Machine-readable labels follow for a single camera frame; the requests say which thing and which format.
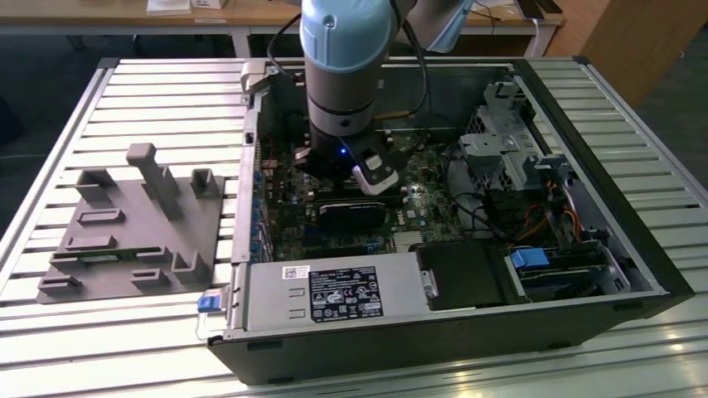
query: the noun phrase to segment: blue drive latch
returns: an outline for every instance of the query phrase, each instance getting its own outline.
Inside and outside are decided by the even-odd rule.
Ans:
[[[198,311],[200,313],[218,313],[222,311],[223,289],[208,289],[202,294],[198,301]]]
[[[511,262],[515,268],[544,267],[551,264],[550,257],[540,248],[519,249],[511,254]]]

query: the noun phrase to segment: paper on desk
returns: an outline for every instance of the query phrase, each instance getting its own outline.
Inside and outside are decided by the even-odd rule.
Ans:
[[[499,6],[510,6],[515,5],[515,0],[476,0],[476,2],[472,3],[472,11],[486,10],[484,6],[492,8]]]
[[[182,15],[192,12],[190,0],[147,0],[147,15]]]

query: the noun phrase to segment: power supply label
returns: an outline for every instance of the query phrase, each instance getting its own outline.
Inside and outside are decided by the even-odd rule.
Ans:
[[[376,267],[311,271],[310,298],[318,323],[383,317]]]

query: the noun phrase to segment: motherboard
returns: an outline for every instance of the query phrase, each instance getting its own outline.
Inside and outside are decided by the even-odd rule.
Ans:
[[[395,148],[416,133],[390,136]],[[366,197],[354,179],[318,180],[294,167],[278,143],[262,147],[274,260],[310,260],[408,251],[423,242],[459,240],[463,226],[443,180],[446,144],[414,151],[399,186]]]

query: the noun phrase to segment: slotted metal surface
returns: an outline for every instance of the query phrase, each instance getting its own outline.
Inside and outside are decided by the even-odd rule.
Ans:
[[[655,396],[700,395],[708,375],[708,211],[704,193],[647,136],[602,82],[572,61],[534,67],[583,137],[683,270],[696,298],[632,321],[582,347],[310,381],[244,386],[196,334],[199,294],[43,306],[50,267],[86,167],[139,178],[123,150],[151,139],[159,162],[186,176],[228,178],[215,284],[228,281],[244,108],[239,60],[126,60],[88,90],[68,150],[0,274],[0,396]],[[550,138],[547,126],[538,127]],[[223,319],[211,318],[218,329]],[[314,355],[334,355],[323,352]]]

